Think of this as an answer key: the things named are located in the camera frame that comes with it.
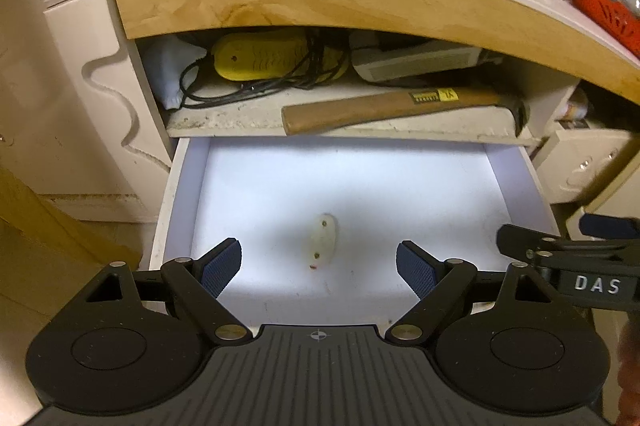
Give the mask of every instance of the screw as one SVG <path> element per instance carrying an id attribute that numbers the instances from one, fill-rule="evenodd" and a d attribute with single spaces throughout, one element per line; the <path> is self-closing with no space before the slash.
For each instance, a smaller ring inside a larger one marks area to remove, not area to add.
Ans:
<path id="1" fill-rule="evenodd" d="M 391 335 L 394 336 L 396 340 L 413 341 L 422 335 L 422 329 L 415 325 L 396 325 L 391 329 Z"/>
<path id="2" fill-rule="evenodd" d="M 246 329 L 240 325 L 222 325 L 216 329 L 216 335 L 221 340 L 235 341 L 246 336 Z"/>

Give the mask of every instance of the floor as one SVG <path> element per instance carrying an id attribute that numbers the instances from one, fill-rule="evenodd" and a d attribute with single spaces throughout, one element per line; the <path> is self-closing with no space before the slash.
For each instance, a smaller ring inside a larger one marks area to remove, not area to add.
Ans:
<path id="1" fill-rule="evenodd" d="M 140 251 L 140 268 L 148 268 L 155 224 L 88 224 L 98 234 Z M 0 221 L 1 426 L 20 426 L 40 409 L 24 369 L 27 348 L 38 331 L 100 268 L 95 263 L 70 264 Z"/>

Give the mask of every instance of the blue gripper pad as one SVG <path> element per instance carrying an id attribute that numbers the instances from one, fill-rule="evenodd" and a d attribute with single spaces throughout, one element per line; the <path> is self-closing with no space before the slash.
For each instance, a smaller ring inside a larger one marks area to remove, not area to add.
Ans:
<path id="1" fill-rule="evenodd" d="M 240 270 L 242 248 L 235 238 L 227 238 L 193 263 L 193 275 L 214 298 Z"/>
<path id="2" fill-rule="evenodd" d="M 396 251 L 396 268 L 398 274 L 420 299 L 426 297 L 438 283 L 436 269 L 404 243 L 398 245 Z"/>

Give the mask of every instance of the wooden hammer handle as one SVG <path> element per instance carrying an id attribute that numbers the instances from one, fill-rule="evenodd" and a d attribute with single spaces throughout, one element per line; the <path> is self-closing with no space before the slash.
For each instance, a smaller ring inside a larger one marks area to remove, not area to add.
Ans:
<path id="1" fill-rule="evenodd" d="M 282 108 L 287 135 L 323 133 L 362 122 L 396 119 L 474 106 L 500 105 L 501 96 L 489 89 L 430 88 L 296 104 Z"/>

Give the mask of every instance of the triangular cutout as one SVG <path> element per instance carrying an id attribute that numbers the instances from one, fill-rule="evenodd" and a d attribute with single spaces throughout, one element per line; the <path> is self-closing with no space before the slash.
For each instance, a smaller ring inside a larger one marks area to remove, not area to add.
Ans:
<path id="1" fill-rule="evenodd" d="M 529 276 L 520 276 L 516 288 L 517 301 L 533 301 L 535 303 L 551 303 L 548 296 L 534 283 Z"/>
<path id="2" fill-rule="evenodd" d="M 109 274 L 91 296 L 87 298 L 87 303 L 117 300 L 122 300 L 120 279 L 116 274 Z"/>

